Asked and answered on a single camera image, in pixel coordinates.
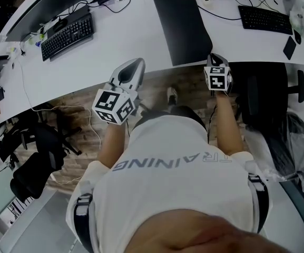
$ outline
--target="computer mouse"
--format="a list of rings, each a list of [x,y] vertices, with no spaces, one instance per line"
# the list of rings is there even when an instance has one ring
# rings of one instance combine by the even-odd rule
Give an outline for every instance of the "computer mouse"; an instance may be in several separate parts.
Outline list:
[[[67,25],[67,19],[59,20],[53,27],[54,32],[58,32],[59,30],[63,29]]]
[[[300,45],[300,43],[301,43],[301,36],[300,36],[300,34],[296,30],[293,30],[293,31],[295,33],[295,40]]]

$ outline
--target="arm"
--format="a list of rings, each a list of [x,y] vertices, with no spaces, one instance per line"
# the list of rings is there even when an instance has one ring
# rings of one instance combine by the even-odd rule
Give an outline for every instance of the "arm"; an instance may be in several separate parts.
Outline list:
[[[217,143],[226,155],[244,151],[240,130],[236,124],[229,98],[216,93],[217,100]]]
[[[125,123],[122,125],[109,124],[97,160],[109,169],[112,168],[124,152],[124,146]]]

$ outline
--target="white desk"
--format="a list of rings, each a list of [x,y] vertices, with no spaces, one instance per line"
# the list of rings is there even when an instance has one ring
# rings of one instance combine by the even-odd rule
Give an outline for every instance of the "white desk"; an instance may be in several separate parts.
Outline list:
[[[33,1],[26,0],[6,24],[1,34],[6,35],[17,19]],[[267,0],[269,5],[283,12],[280,6]],[[217,1],[213,12],[238,18],[234,0]],[[115,10],[123,4],[112,5]],[[92,9],[96,33],[94,39],[55,59],[42,61],[41,49],[25,47],[26,56],[10,61],[2,70],[0,83],[5,89],[5,99],[0,102],[0,123],[29,109],[24,84],[31,105],[36,106],[109,80],[113,70],[122,63],[142,57],[146,72],[172,68],[172,63],[153,0],[132,0],[121,13],[114,14],[105,7]],[[283,54],[288,35],[244,30],[241,21],[225,21],[201,12],[203,22],[213,42],[213,51],[229,62],[270,61],[304,64],[304,40],[297,45],[291,61]],[[0,55],[5,54],[9,43],[0,43]]]

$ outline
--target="smartphone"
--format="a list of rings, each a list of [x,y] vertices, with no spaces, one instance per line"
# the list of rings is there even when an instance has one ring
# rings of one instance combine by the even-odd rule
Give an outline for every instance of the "smartphone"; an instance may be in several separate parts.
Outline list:
[[[296,48],[296,43],[295,41],[293,40],[293,38],[291,36],[289,36],[289,39],[287,41],[287,44],[285,45],[284,47],[284,54],[286,55],[286,57],[291,60],[291,57],[293,55],[293,52],[295,51],[295,48]]]

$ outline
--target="black keyboard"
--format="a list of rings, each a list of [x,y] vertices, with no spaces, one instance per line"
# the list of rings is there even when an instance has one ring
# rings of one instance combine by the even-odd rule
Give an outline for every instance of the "black keyboard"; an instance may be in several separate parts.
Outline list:
[[[92,35],[92,15],[88,13],[41,44],[43,61],[52,58],[76,43],[89,39]]]
[[[244,29],[265,30],[292,35],[289,16],[266,9],[238,6]]]

